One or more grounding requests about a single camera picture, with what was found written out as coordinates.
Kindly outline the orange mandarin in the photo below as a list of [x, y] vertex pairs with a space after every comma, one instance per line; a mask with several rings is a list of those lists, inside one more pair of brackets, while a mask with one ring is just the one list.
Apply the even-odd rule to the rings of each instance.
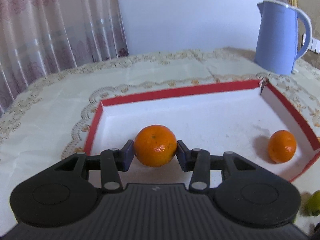
[[151, 125], [137, 134], [133, 146], [140, 163], [148, 167], [161, 167], [175, 156], [177, 139], [166, 126]]
[[286, 163], [295, 155], [297, 141], [294, 135], [286, 130], [273, 133], [268, 142], [268, 155], [275, 163]]

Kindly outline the green tomato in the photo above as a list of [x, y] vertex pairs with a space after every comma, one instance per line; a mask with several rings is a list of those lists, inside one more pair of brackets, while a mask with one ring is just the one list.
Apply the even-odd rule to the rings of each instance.
[[314, 192], [305, 205], [306, 213], [310, 216], [317, 217], [320, 214], [320, 190]]

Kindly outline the red shallow cardboard box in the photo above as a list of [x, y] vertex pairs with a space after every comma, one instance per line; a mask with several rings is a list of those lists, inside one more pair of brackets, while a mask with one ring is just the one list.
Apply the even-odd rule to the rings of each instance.
[[[167, 126], [189, 148], [236, 152], [293, 181], [319, 159], [319, 140], [302, 114], [270, 82], [212, 83], [99, 100], [84, 150], [96, 155], [121, 148], [149, 125]], [[293, 158], [275, 164], [269, 137], [278, 130], [297, 141]]]

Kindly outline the cream embroidered tablecloth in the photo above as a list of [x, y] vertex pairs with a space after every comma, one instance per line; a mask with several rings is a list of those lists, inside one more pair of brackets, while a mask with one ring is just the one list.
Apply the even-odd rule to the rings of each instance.
[[269, 78], [319, 133], [319, 70], [304, 60], [289, 77], [277, 77], [253, 62], [250, 50], [185, 50], [89, 63], [43, 77], [20, 94], [1, 117], [1, 234], [16, 225], [9, 197], [16, 185], [78, 150], [100, 96], [137, 90]]

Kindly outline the light blue electric kettle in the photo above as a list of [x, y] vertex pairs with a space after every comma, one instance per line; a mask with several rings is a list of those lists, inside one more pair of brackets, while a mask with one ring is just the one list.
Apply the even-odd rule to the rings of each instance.
[[[295, 62], [308, 50], [312, 40], [310, 17], [298, 7], [281, 1], [264, 0], [257, 4], [261, 23], [254, 62], [278, 75], [291, 75]], [[305, 27], [305, 42], [298, 49], [298, 21]]]

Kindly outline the pink patterned curtain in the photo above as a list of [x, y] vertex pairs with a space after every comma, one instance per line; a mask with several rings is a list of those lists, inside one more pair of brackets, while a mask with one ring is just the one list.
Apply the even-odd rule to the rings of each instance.
[[1, 0], [1, 112], [41, 77], [127, 55], [118, 0]]

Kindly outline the gold framed headboard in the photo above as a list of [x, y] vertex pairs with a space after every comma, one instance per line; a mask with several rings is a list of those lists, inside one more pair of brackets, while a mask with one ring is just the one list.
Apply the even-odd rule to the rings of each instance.
[[[319, 0], [288, 0], [290, 5], [297, 5], [300, 9], [302, 9], [311, 20], [312, 24], [312, 37], [319, 40]], [[299, 20], [299, 41], [298, 48], [302, 45], [302, 36], [305, 31], [303, 23]], [[319, 69], [319, 54], [308, 50], [306, 54], [304, 54], [303, 59], [310, 63], [313, 67]]]

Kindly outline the white wall switch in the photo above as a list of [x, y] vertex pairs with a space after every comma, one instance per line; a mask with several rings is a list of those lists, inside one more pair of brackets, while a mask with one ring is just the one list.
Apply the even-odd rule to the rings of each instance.
[[[306, 33], [304, 33], [302, 35], [302, 46], [304, 45], [306, 41]], [[320, 41], [314, 37], [311, 37], [311, 40], [310, 40], [310, 44], [308, 46], [308, 50], [316, 53], [316, 54], [319, 54], [320, 52]]]

